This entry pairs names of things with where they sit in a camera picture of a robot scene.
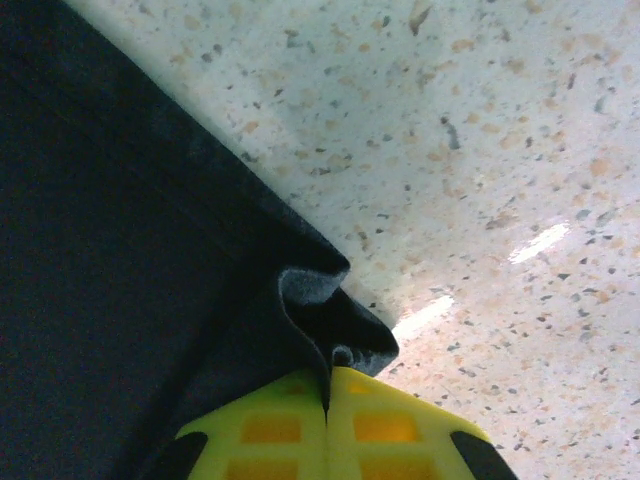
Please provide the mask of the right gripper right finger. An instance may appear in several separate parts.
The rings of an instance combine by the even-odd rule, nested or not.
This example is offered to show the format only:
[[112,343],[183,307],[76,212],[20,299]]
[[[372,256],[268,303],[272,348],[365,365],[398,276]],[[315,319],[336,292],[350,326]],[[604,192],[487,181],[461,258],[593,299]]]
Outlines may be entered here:
[[356,370],[333,370],[328,480],[518,480],[476,424]]

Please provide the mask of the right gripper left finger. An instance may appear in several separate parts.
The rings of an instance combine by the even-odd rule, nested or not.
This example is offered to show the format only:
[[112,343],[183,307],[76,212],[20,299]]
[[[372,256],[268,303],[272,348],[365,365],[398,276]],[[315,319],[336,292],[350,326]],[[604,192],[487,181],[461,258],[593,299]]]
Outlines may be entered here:
[[285,375],[183,426],[207,441],[186,480],[326,480],[326,419],[308,371]]

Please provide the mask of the black t-shirt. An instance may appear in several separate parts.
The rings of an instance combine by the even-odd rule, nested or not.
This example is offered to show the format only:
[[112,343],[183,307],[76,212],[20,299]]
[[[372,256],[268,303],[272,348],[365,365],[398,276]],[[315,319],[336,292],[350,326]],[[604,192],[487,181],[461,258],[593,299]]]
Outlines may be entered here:
[[0,0],[0,480],[187,480],[188,423],[390,329],[319,232],[64,0]]

